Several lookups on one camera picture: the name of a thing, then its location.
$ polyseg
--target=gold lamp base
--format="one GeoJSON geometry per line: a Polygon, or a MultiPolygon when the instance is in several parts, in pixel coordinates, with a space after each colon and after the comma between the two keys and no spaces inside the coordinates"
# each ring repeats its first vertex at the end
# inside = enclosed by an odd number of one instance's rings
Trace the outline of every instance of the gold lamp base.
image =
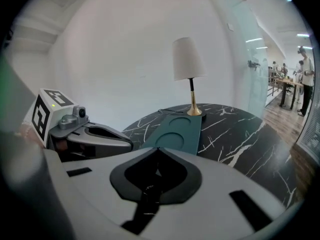
{"type": "Polygon", "coordinates": [[[191,91],[191,108],[187,111],[189,116],[200,116],[202,111],[197,107],[195,91],[191,91]]]}

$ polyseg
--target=white lampshade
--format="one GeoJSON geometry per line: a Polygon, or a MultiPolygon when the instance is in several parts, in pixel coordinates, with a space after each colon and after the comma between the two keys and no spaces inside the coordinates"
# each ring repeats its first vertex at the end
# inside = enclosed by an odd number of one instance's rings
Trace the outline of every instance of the white lampshade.
{"type": "Polygon", "coordinates": [[[190,37],[174,41],[172,55],[175,81],[207,75],[196,45],[190,37]]]}

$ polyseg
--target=white shirt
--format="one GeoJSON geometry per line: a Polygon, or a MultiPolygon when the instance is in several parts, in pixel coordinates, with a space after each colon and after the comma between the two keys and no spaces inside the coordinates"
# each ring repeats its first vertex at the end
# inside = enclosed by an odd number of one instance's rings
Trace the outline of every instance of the white shirt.
{"type": "Polygon", "coordinates": [[[304,72],[310,73],[311,71],[315,71],[314,65],[312,64],[311,59],[309,57],[303,60],[302,71],[302,84],[306,86],[314,86],[314,75],[304,74],[304,72]]]}
{"type": "Polygon", "coordinates": [[[300,81],[302,80],[302,66],[300,65],[300,63],[298,63],[296,66],[295,66],[295,71],[296,71],[296,74],[295,74],[295,83],[300,83],[300,81]]]}

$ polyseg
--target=table lamp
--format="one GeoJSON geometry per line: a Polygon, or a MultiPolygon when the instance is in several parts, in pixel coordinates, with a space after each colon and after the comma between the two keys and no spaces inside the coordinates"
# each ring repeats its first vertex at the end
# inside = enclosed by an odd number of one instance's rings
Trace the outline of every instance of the table lamp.
{"type": "Polygon", "coordinates": [[[191,89],[191,108],[189,116],[200,116],[202,111],[197,107],[193,78],[206,76],[201,58],[195,43],[190,37],[183,37],[173,42],[173,70],[174,80],[189,79],[191,89]]]}

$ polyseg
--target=wooden desk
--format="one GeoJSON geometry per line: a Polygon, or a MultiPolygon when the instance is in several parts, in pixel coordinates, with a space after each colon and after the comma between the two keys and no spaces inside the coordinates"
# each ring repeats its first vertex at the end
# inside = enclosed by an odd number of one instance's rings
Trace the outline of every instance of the wooden desk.
{"type": "Polygon", "coordinates": [[[292,110],[292,108],[294,107],[294,102],[295,102],[295,98],[296,98],[297,86],[298,87],[303,87],[304,85],[302,83],[298,83],[298,82],[291,82],[289,79],[283,79],[283,80],[282,79],[277,79],[276,81],[283,83],[282,98],[281,98],[281,102],[280,102],[279,106],[281,108],[283,108],[284,110],[292,110]],[[290,109],[286,108],[286,105],[285,105],[285,99],[286,99],[286,93],[287,93],[287,85],[294,85],[293,97],[292,97],[292,102],[291,102],[290,109]]]}

